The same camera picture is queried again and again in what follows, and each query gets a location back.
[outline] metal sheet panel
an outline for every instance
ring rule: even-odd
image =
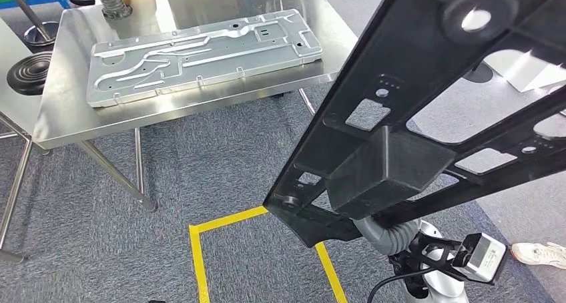
[[[87,101],[128,103],[313,62],[322,48],[296,9],[93,46]]]

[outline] metal rod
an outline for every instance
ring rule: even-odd
[[[16,135],[19,135],[21,138],[26,139],[26,140],[31,140],[31,136],[28,133],[26,133],[23,129],[21,129],[21,127],[19,127],[16,123],[11,121],[6,115],[2,114],[1,111],[0,111],[0,123],[3,123],[4,125],[6,125],[9,129],[12,130],[12,132],[14,132]],[[51,151],[50,149],[43,149],[41,146],[39,146],[37,144],[35,144],[35,147],[37,149],[39,149],[39,151],[43,155],[47,155]]]
[[[35,28],[40,32],[41,36],[45,40],[53,39],[53,37],[47,32],[45,27],[43,26],[43,22],[39,19],[39,17],[31,10],[30,6],[26,4],[24,0],[15,0],[18,4],[19,8],[23,11],[23,13],[27,16],[27,18],[34,24]]]
[[[6,115],[2,114],[0,111],[0,122],[6,125],[11,131],[16,133],[17,135],[21,136],[23,139],[29,139],[29,135],[25,133],[21,127],[16,125],[11,119],[9,119]]]
[[[314,115],[316,113],[316,111],[314,110],[314,108],[312,107],[312,104],[310,103],[310,101],[308,100],[308,97],[306,96],[306,93],[304,92],[304,89],[300,88],[299,89],[299,94],[301,95],[302,101],[305,103],[306,108],[308,108],[308,111],[310,112],[310,115]]]
[[[8,200],[6,202],[6,210],[4,210],[4,216],[2,216],[2,222],[0,222],[0,249],[4,245],[4,239],[6,238],[6,233],[8,232],[8,227],[12,219],[12,214],[14,212],[14,207],[16,205],[17,196],[19,189],[21,187],[21,182],[23,181],[23,174],[25,173],[25,166],[27,165],[27,160],[29,159],[29,152],[31,152],[32,142],[30,139],[25,141],[25,147],[23,149],[23,154],[19,161],[18,168],[16,170],[16,176],[8,195]]]
[[[144,194],[144,165],[142,164],[142,135],[139,127],[134,130],[135,136],[135,174],[137,176],[137,188]]]
[[[0,260],[11,261],[15,263],[22,263],[26,257],[19,254],[14,254],[5,250],[0,250]]]
[[[104,168],[114,179],[125,187],[131,196],[141,203],[147,210],[156,210],[156,204],[143,195],[90,141],[77,143],[91,158]]]
[[[17,133],[15,133],[15,132],[12,131],[12,132],[10,132],[10,133],[2,133],[2,134],[0,134],[0,139],[3,139],[3,138],[11,138],[11,137],[16,137],[16,136],[18,136]]]

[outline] black plastic bracket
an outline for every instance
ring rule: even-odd
[[[472,9],[491,13],[479,30],[463,31]],[[307,245],[352,240],[352,218],[371,215],[388,228],[566,170],[566,139],[543,137],[535,125],[566,108],[558,89],[458,144],[434,141],[407,121],[490,53],[530,51],[566,63],[563,0],[384,0],[270,190],[264,206]],[[363,130],[346,123],[364,99],[390,109]],[[523,152],[535,147],[535,153]],[[517,159],[481,175],[455,166],[493,148]],[[299,181],[305,172],[315,184]],[[418,200],[438,175],[458,183]],[[329,212],[312,205],[328,192]]]

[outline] round hole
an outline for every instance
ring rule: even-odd
[[[521,153],[532,154],[532,153],[535,153],[536,151],[537,151],[537,148],[535,146],[527,146],[527,147],[523,147],[523,149],[521,150]]]
[[[490,20],[491,14],[488,11],[474,8],[466,14],[466,17],[462,20],[461,27],[468,33],[480,31],[487,26]]]
[[[375,96],[377,97],[387,97],[389,95],[389,91],[385,88],[380,88],[375,91]]]

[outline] white sneaker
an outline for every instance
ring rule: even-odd
[[[517,243],[511,246],[511,253],[521,263],[552,265],[566,270],[566,248],[558,244]]]

